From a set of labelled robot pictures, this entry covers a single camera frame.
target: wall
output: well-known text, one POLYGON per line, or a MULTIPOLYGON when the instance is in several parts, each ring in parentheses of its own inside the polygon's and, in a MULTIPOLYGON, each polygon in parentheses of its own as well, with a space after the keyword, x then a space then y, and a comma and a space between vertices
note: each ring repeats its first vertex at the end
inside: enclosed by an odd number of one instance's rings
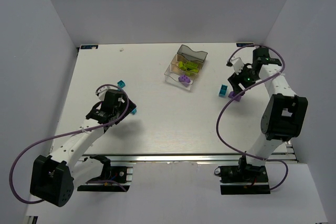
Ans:
POLYGON ((76 46, 262 42, 286 0, 51 0, 76 46))
POLYGON ((336 0, 287 0, 265 42, 284 56, 286 78, 309 101, 292 143, 308 163, 329 223, 336 223, 335 17, 336 0))
MULTIPOLYGON (((30 143, 54 133, 76 61, 76 48, 50 0, 0 0, 1 223, 21 223, 26 205, 12 195, 10 166, 30 143)), ((28 199, 34 159, 15 170, 15 187, 28 199)))

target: transparent bin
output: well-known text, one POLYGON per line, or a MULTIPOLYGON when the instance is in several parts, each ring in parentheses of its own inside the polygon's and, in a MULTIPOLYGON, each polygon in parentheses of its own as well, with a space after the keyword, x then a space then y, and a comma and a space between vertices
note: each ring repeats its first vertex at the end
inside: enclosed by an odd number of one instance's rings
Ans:
POLYGON ((191 90, 194 81, 200 74, 206 55, 206 52, 194 52, 186 45, 182 45, 164 73, 166 82, 191 90))

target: purple cable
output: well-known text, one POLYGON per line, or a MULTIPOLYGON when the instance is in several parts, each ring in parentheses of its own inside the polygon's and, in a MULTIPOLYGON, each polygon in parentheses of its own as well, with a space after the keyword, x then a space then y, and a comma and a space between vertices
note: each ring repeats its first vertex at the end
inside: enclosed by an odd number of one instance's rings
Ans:
POLYGON ((122 185, 120 185, 118 182, 114 180, 96 180, 96 181, 94 180, 94 181, 87 181, 87 183, 90 183, 90 184, 113 183, 119 186, 123 191, 127 192, 127 190, 122 185))
MULTIPOLYGON (((119 89, 118 86, 116 85, 112 85, 112 84, 104 84, 102 86, 100 86, 96 92, 102 88, 102 87, 105 87, 105 86, 111 86, 111 87, 114 87, 114 88, 117 88, 119 89)), ((98 128, 102 128, 102 127, 105 127, 105 126, 109 126, 109 125, 112 125, 114 124, 117 120, 119 120, 120 118, 122 118, 125 114, 126 114, 126 111, 128 109, 128 106, 130 104, 130 100, 126 94, 125 91, 123 91, 122 89, 120 89, 120 91, 122 91, 124 93, 124 95, 126 96, 126 108, 125 110, 121 113, 121 115, 116 118, 115 120, 111 121, 111 122, 108 122, 108 123, 105 123, 105 124, 101 124, 101 125, 98 125, 98 126, 95 126, 95 127, 91 127, 91 128, 87 128, 85 129, 86 131, 92 131, 92 130, 95 130, 95 129, 98 129, 98 128)), ((72 131, 72 132, 68 132, 68 133, 64 133, 64 134, 60 134, 60 135, 57 135, 57 136, 52 136, 52 137, 47 137, 45 139, 42 139, 40 141, 37 141, 33 144, 31 144, 30 146, 28 146, 27 148, 25 148, 22 152, 19 153, 19 155, 15 158, 11 168, 10 168, 10 171, 9 171, 9 186, 11 188, 11 191, 13 193, 13 195, 15 196, 15 198, 17 198, 19 201, 21 201, 22 203, 25 203, 25 204, 37 204, 37 203, 41 203, 43 202, 44 200, 41 199, 41 200, 37 200, 37 201, 29 201, 29 200, 25 200, 25 199, 22 199, 19 194, 17 194, 15 188, 14 188, 14 184, 13 184, 13 173, 14 173, 14 168, 17 164, 17 162, 19 161, 19 159, 23 156, 23 154, 25 154, 29 149, 33 148, 34 146, 38 145, 38 144, 41 144, 41 143, 44 143, 46 141, 49 141, 49 140, 53 140, 53 139, 57 139, 57 138, 60 138, 60 137, 63 137, 63 136, 70 136, 70 135, 75 135, 75 134, 79 134, 79 133, 82 133, 83 131, 82 130, 78 130, 78 131, 72 131)))
POLYGON ((227 60, 227 62, 230 62, 231 59, 232 59, 232 57, 233 57, 238 51, 242 50, 242 49, 245 48, 245 47, 251 47, 251 46, 266 47, 266 48, 268 48, 269 50, 273 51, 273 52, 280 58, 281 63, 282 63, 282 68, 280 69, 279 72, 273 74, 272 76, 266 78, 265 80, 259 81, 259 82, 255 83, 255 84, 251 85, 250 87, 244 89, 244 90, 241 91, 240 93, 236 94, 233 98, 231 98, 231 100, 229 100, 229 101, 225 104, 225 106, 223 107, 223 109, 221 110, 221 112, 220 112, 220 114, 219 114, 219 116, 218 116, 218 119, 217 119, 217 122, 216 122, 216 132, 217 132, 217 136, 218 136, 219 140, 220 140, 223 144, 225 144, 225 145, 226 145, 227 147, 229 147, 230 149, 233 149, 235 152, 238 152, 238 153, 242 154, 243 156, 249 156, 249 157, 252 157, 252 158, 255 158, 255 159, 259 159, 259 160, 263 160, 263 161, 269 161, 269 162, 281 162, 281 163, 283 163, 283 164, 285 165, 285 167, 286 167, 286 172, 285 172, 284 178, 283 178, 283 179, 282 179, 276 186, 270 188, 270 190, 274 190, 274 189, 278 188, 279 186, 281 186, 282 183, 284 183, 284 181, 286 180, 286 178, 287 178, 287 176, 288 176, 288 165, 287 165, 284 161, 282 161, 282 160, 280 160, 280 159, 266 159, 266 158, 263 158, 263 157, 258 157, 258 156, 251 155, 251 154, 249 154, 249 153, 243 152, 243 151, 241 151, 241 150, 238 150, 237 148, 234 148, 233 146, 231 146, 231 145, 229 145, 228 143, 226 143, 225 140, 221 137, 221 135, 220 135, 220 133, 219 133, 219 122, 220 122, 220 120, 221 120, 221 118, 222 118, 222 115, 223 115, 224 111, 227 109, 227 107, 228 107, 228 106, 235 100, 236 97, 240 96, 241 94, 244 94, 247 90, 250 90, 251 88, 254 88, 255 86, 258 86, 258 85, 260 85, 260 84, 262 84, 262 83, 264 83, 264 82, 266 82, 266 81, 269 81, 269 80, 271 80, 271 79, 273 79, 273 78, 275 78, 275 77, 281 75, 281 73, 282 73, 282 72, 284 71, 284 69, 285 69, 285 61, 284 61, 283 57, 282 57, 277 51, 275 51, 274 49, 272 49, 272 48, 270 48, 270 47, 268 47, 268 46, 265 46, 265 45, 260 45, 260 44, 246 45, 246 46, 243 46, 243 47, 238 48, 238 49, 237 49, 236 51, 234 51, 233 54, 229 57, 229 59, 227 60))

